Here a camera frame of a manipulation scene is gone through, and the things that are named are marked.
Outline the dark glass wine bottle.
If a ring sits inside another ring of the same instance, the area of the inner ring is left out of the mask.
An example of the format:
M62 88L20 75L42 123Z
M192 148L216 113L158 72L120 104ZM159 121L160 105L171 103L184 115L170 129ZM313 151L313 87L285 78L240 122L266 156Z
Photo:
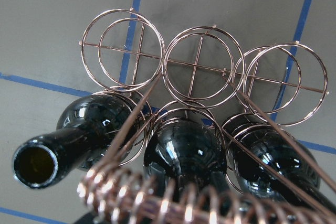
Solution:
M155 176L157 196L163 196L169 180L174 179L175 201L190 183L198 193L209 185L218 193L229 189L221 141L204 125L185 118L158 126L146 147L143 170L145 177Z

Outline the dark wine bottle in basket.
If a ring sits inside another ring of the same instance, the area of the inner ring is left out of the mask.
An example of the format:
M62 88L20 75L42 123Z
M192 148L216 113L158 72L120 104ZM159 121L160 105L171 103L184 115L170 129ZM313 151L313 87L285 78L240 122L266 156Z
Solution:
M90 169L104 156L140 98L100 92L75 100L61 114L55 131L18 147L12 164L15 180L42 189L75 168Z

